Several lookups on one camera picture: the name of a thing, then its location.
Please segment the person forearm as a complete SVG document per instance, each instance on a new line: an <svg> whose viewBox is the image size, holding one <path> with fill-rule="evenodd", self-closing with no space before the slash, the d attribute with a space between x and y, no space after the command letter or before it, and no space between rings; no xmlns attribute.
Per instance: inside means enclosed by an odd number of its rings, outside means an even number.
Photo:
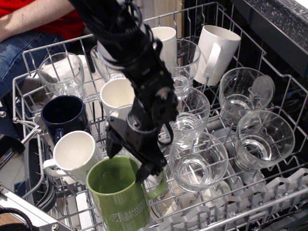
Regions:
<svg viewBox="0 0 308 231"><path fill-rule="evenodd" d="M0 40L53 22L74 10L68 0L35 0L0 18Z"/></svg>

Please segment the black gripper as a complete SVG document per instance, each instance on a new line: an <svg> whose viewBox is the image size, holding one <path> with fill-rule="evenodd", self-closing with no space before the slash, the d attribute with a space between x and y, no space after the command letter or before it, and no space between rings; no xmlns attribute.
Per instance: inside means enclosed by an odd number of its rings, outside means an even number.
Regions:
<svg viewBox="0 0 308 231"><path fill-rule="evenodd" d="M131 111L125 120L116 117L107 119L106 151L113 158L126 148L141 162L136 173L136 182L143 183L150 175L159 175L167 161L157 143L157 134L163 125L174 121L178 115L178 99L155 97L152 106L145 109L138 99L134 99Z"/></svg>

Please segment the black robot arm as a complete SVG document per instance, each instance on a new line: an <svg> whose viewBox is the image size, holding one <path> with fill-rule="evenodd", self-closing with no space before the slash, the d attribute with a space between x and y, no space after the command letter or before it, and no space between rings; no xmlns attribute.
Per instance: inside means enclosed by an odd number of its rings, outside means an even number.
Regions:
<svg viewBox="0 0 308 231"><path fill-rule="evenodd" d="M131 1L74 0L72 5L97 39L103 63L121 71L134 89L131 111L123 119L107 117L106 147L109 157L126 148L141 162L136 173L141 183L167 164L158 133L178 115L174 82L159 57L163 44Z"/></svg>

